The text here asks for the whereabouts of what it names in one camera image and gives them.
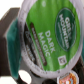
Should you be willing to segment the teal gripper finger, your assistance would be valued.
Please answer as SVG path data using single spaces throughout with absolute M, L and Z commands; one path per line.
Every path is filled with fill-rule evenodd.
M 6 39 L 10 73 L 14 79 L 17 79 L 19 77 L 18 71 L 20 69 L 22 58 L 17 19 L 10 24 Z

